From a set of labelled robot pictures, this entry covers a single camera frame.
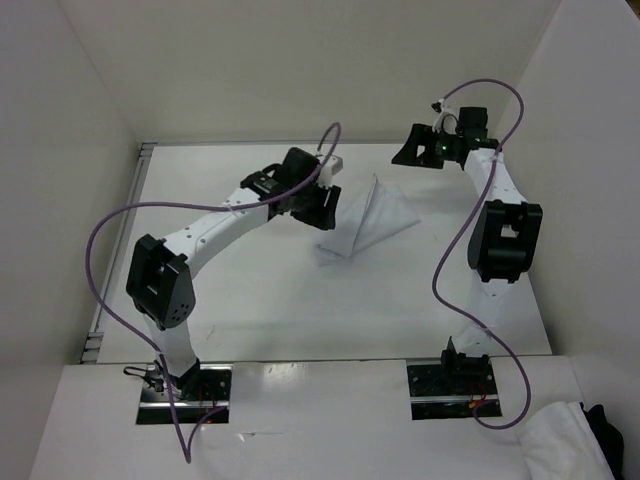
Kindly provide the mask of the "white skirt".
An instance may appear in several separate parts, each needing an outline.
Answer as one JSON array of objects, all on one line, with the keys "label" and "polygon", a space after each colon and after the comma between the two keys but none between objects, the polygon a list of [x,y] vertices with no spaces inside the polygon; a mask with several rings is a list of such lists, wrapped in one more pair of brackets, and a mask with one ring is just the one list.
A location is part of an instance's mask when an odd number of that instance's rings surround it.
[{"label": "white skirt", "polygon": [[351,260],[364,250],[421,222],[404,191],[373,175],[367,184],[336,212],[336,227],[313,245],[319,266]]}]

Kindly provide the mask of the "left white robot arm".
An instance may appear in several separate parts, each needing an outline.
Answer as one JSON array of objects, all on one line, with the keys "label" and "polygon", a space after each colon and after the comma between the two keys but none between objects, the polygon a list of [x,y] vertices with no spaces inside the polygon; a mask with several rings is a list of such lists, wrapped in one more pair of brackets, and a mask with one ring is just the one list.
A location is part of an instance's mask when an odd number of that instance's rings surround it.
[{"label": "left white robot arm", "polygon": [[156,362],[166,373],[163,386],[173,397],[192,397],[201,381],[187,326],[197,274],[234,241],[279,215],[334,229],[341,189],[333,179],[342,168],[339,157],[292,147],[282,162],[242,180],[220,210],[161,239],[146,234],[136,242],[126,292],[145,317],[159,349]]}]

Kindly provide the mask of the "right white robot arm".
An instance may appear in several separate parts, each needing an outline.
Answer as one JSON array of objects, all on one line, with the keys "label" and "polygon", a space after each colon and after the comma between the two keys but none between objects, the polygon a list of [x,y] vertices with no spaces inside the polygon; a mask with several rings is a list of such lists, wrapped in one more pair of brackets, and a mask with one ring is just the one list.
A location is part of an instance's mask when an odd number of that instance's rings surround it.
[{"label": "right white robot arm", "polygon": [[435,123],[413,124],[392,162],[430,169],[454,162],[478,194],[464,235],[471,283],[459,310],[471,324],[449,339],[438,369],[442,388],[459,393],[488,374],[496,336],[515,339],[517,330],[532,334],[538,329],[540,315],[527,273],[543,211],[511,179],[498,140],[488,135],[486,108],[463,107],[457,114],[440,104],[434,108]]}]

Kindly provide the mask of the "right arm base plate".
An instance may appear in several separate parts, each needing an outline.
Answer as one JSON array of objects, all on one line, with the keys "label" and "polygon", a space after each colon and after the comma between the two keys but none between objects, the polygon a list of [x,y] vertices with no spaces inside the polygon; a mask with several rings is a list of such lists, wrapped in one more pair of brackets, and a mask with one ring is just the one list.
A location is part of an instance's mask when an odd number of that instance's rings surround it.
[{"label": "right arm base plate", "polygon": [[494,372],[490,363],[472,373],[447,372],[440,361],[406,364],[412,419],[455,420],[502,415]]}]

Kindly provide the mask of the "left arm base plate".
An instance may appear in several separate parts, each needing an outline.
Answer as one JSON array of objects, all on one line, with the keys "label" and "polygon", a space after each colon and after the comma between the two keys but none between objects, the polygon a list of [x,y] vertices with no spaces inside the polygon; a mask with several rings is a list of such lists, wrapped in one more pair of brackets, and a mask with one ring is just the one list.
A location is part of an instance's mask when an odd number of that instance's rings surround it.
[{"label": "left arm base plate", "polygon": [[[123,373],[142,380],[137,425],[169,425],[173,422],[167,383],[157,364],[148,364],[145,369],[127,366]],[[195,425],[201,418],[218,409],[208,417],[208,424],[226,424],[232,386],[232,366],[203,364],[194,386],[185,392],[174,391],[176,416],[182,425]]]}]

